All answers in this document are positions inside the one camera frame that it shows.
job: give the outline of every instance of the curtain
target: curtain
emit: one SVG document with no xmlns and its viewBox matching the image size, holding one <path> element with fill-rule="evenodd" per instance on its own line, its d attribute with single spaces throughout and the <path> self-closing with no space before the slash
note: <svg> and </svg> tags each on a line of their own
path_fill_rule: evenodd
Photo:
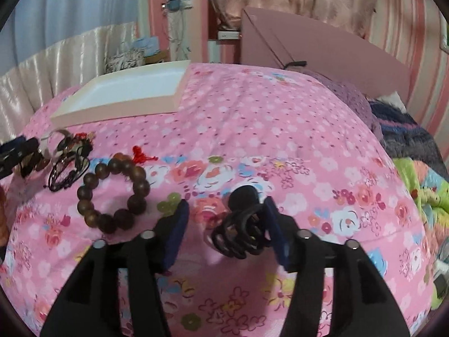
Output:
<svg viewBox="0 0 449 337">
<path fill-rule="evenodd" d="M 0 142 L 130 47 L 138 0 L 20 0 L 0 31 Z"/>
</svg>

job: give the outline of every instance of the metal rivet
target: metal rivet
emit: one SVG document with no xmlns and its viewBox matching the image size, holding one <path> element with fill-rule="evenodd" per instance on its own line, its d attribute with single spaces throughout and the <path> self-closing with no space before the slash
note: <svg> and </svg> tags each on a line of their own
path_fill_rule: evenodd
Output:
<svg viewBox="0 0 449 337">
<path fill-rule="evenodd" d="M 151 238 L 153 238 L 154 236 L 156 236 L 156 233 L 154 233 L 153 231 L 147 230 L 147 231 L 143 231 L 141 233 L 141 237 L 144 240 L 150 240 Z"/>
<path fill-rule="evenodd" d="M 308 240 L 308 239 L 311 237 L 311 232 L 308 231 L 307 229 L 301 229 L 301 230 L 298 232 L 298 236 L 299 236 L 300 238 L 304 238 L 305 240 Z"/>
<path fill-rule="evenodd" d="M 360 247 L 360 243 L 358 243 L 356 240 L 347 240 L 346 245 L 350 249 L 358 249 Z"/>
<path fill-rule="evenodd" d="M 93 243 L 93 247 L 95 249 L 102 249 L 105 245 L 106 245 L 106 241 L 105 240 L 96 240 Z"/>
</svg>

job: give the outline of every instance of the wooden bead bracelet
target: wooden bead bracelet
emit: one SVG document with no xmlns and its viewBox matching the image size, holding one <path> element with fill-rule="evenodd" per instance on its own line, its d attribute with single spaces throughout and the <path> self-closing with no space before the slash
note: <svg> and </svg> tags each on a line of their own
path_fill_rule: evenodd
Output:
<svg viewBox="0 0 449 337">
<path fill-rule="evenodd" d="M 132 180 L 134 194 L 127 201 L 128 209 L 118 209 L 114 215 L 101 214 L 95 210 L 92 203 L 92 190 L 98 186 L 99 180 L 104 180 L 112 173 L 122 173 Z M 108 164 L 99 163 L 95 167 L 95 173 L 87 173 L 84 185 L 78 188 L 78 212 L 84 216 L 84 221 L 91 228 L 98 228 L 104 234 L 113 234 L 117 228 L 127 231 L 134 225 L 134 216 L 140 215 L 146 210 L 145 197 L 150 193 L 150 183 L 146 180 L 145 170 L 136 166 L 130 158 L 119 160 L 114 156 Z"/>
</svg>

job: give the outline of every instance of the headboard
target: headboard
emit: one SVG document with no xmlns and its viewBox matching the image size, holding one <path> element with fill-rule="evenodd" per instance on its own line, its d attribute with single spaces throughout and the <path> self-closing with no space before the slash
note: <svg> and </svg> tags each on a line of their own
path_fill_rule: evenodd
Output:
<svg viewBox="0 0 449 337">
<path fill-rule="evenodd" d="M 247 7 L 242 14 L 242 61 L 282 69 L 292 61 L 331 80 L 350 82 L 376 98 L 409 94 L 409 70 L 382 49 L 329 24 L 284 12 Z"/>
</svg>

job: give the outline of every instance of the floral pattern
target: floral pattern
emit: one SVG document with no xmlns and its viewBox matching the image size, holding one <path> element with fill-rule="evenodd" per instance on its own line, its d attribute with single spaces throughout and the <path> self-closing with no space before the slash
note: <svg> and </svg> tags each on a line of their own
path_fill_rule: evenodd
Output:
<svg viewBox="0 0 449 337">
<path fill-rule="evenodd" d="M 118 151 L 132 154 L 135 145 L 159 158 L 143 164 L 151 183 L 146 213 L 129 231 L 108 236 L 108 242 L 151 229 L 181 199 L 190 205 L 177 261 L 157 275 L 172 335 L 280 333 L 295 275 L 276 264 L 271 249 L 236 260 L 207 242 L 210 229 L 229 211 L 230 193 L 243 185 L 253 186 L 261 201 L 272 196 L 283 214 L 323 240 L 359 240 L 414 329 L 430 309 L 429 244 L 414 201 L 370 130 L 330 91 L 302 74 L 232 65 L 192 68 L 177 113 L 70 128 L 95 132 L 92 166 Z M 75 91 L 39 110 L 24 134 L 40 137 L 50 127 L 51 113 Z M 54 194 L 44 189 L 45 181 L 42 173 L 26 181 L 13 176 L 2 181 L 13 225 L 0 284 L 36 334 L 76 264 L 102 236 L 77 212 L 79 183 Z M 103 212 L 125 207 L 130 191 L 129 181 L 110 176 L 95 189 L 95 206 Z M 329 332 L 331 320 L 330 271 L 320 336 Z M 119 282 L 122 332 L 131 336 L 126 270 L 120 270 Z"/>
</svg>

